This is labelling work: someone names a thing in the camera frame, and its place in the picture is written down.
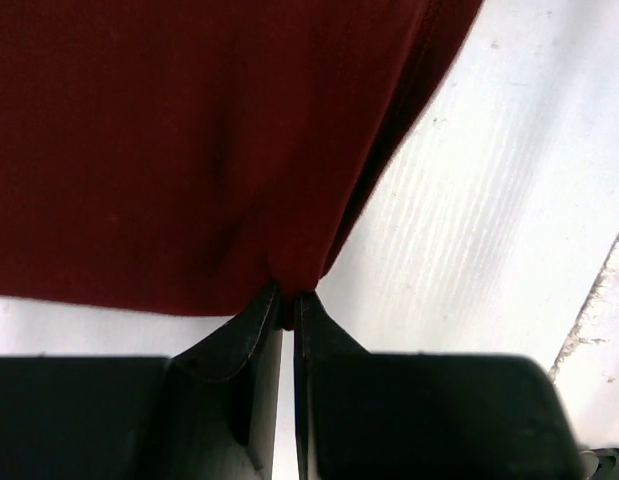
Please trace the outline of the dark red t shirt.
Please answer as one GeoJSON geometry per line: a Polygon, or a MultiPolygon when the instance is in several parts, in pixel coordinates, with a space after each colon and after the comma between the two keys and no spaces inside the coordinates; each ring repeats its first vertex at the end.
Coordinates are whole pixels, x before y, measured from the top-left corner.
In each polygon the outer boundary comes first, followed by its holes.
{"type": "Polygon", "coordinates": [[[480,7],[0,1],[0,296],[314,290],[480,7]]]}

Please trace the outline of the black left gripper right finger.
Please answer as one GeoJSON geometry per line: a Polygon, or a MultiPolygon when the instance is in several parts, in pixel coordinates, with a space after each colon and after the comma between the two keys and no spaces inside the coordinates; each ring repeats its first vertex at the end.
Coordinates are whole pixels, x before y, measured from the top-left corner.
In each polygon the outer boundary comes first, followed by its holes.
{"type": "Polygon", "coordinates": [[[294,305],[303,479],[579,479],[544,371],[511,355],[365,350],[315,294],[294,305]]]}

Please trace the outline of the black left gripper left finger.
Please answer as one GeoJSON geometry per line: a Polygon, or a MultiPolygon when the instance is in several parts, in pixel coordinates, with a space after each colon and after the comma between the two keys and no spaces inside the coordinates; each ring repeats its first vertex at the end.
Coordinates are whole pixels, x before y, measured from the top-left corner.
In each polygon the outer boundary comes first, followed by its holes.
{"type": "Polygon", "coordinates": [[[0,357],[0,479],[268,479],[282,296],[168,358],[0,357]]]}

